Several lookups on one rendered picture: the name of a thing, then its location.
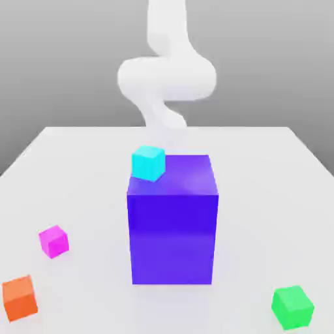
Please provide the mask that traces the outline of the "small magenta cube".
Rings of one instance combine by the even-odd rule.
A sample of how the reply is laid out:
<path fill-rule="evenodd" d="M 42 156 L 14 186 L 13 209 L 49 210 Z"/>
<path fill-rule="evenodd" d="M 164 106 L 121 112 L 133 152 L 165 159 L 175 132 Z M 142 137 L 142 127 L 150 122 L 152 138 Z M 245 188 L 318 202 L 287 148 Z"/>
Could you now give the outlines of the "small magenta cube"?
<path fill-rule="evenodd" d="M 67 233 L 58 225 L 38 233 L 44 253 L 51 259 L 69 251 Z"/>

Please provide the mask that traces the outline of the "small cyan cube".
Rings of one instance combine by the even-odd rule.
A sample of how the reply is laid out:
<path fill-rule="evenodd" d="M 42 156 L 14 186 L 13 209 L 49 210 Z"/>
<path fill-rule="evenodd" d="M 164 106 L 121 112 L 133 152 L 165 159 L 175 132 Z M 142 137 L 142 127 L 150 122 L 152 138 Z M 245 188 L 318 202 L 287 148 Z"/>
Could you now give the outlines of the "small cyan cube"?
<path fill-rule="evenodd" d="M 165 150 L 142 145 L 132 154 L 131 176 L 155 182 L 166 171 Z"/>

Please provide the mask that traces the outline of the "small green cube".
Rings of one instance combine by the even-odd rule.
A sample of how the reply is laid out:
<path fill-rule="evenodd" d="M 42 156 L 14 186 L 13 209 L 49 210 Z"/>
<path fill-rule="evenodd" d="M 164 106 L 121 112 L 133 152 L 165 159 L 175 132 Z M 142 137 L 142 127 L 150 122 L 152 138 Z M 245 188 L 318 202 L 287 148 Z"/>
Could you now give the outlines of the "small green cube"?
<path fill-rule="evenodd" d="M 283 330 L 307 327 L 314 312 L 314 304 L 299 285 L 277 288 L 271 310 Z"/>

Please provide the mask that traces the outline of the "large purple box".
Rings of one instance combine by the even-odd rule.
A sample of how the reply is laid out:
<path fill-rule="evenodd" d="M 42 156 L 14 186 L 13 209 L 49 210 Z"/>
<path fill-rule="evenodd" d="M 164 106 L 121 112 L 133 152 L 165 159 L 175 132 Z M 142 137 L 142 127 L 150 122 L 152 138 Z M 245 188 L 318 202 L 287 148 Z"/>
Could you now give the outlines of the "large purple box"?
<path fill-rule="evenodd" d="M 155 182 L 131 177 L 130 262 L 136 285 L 211 284 L 219 192 L 208 155 L 168 155 Z"/>

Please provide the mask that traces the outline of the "small orange cube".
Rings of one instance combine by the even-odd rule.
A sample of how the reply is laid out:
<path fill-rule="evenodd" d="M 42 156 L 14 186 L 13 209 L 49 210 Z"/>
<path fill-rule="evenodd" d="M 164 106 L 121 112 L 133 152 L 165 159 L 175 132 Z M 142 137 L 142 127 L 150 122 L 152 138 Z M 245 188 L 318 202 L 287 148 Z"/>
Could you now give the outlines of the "small orange cube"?
<path fill-rule="evenodd" d="M 38 312 L 35 291 L 30 275 L 2 283 L 3 305 L 9 322 Z"/>

